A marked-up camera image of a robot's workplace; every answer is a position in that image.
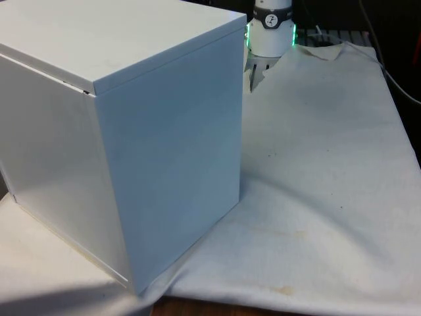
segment box top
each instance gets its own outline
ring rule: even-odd
[[[0,54],[99,95],[245,23],[180,0],[4,0]]]

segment fabric sheet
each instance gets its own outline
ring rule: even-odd
[[[264,76],[243,99],[239,204],[139,298],[7,196],[0,313],[37,311],[31,299],[62,294],[39,308],[120,315],[166,294],[315,315],[421,315],[421,174],[379,66],[350,47],[333,61],[293,47]]]

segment cable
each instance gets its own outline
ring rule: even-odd
[[[385,68],[385,63],[384,63],[384,59],[383,59],[383,54],[382,54],[382,50],[380,49],[380,45],[379,45],[379,41],[377,39],[377,35],[373,29],[373,25],[371,24],[370,18],[367,15],[366,9],[364,8],[364,5],[362,4],[362,0],[358,0],[358,4],[360,6],[360,10],[362,15],[364,16],[364,19],[367,23],[368,29],[370,30],[370,34],[373,37],[374,40],[374,45],[376,45],[376,50],[379,54],[379,60],[383,65],[383,69]]]
[[[320,36],[320,34],[309,34],[307,35],[308,37],[314,37],[314,36]],[[358,51],[359,53],[363,54],[364,56],[368,57],[370,60],[374,61],[375,63],[379,64],[380,67],[382,68],[384,74],[392,81],[392,83],[396,86],[396,88],[399,89],[399,91],[408,99],[410,99],[412,102],[414,102],[417,105],[421,106],[421,101],[413,98],[412,96],[410,96],[400,85],[398,85],[398,83],[396,82],[396,80],[392,77],[392,75],[386,70],[386,68],[384,67],[384,64],[382,64],[381,62],[379,62],[377,59],[375,59],[373,56],[370,56],[369,54],[367,54],[365,51],[359,49],[356,45],[348,42],[348,41],[344,41],[343,39],[340,39],[337,36],[334,35],[330,35],[330,34],[323,34],[323,36],[326,36],[328,38],[334,38],[335,40],[338,40],[341,43],[344,43],[345,45],[348,45],[350,47],[352,47],[353,49],[355,49],[356,51]]]

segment white box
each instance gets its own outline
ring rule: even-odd
[[[238,202],[244,25],[175,0],[0,3],[9,190],[137,293]]]

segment black band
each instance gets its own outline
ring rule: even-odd
[[[292,18],[292,7],[277,10],[262,9],[259,7],[255,7],[253,9],[253,17],[256,20],[261,21],[264,28],[274,30],[276,28],[279,28],[279,25],[281,25],[283,21]]]

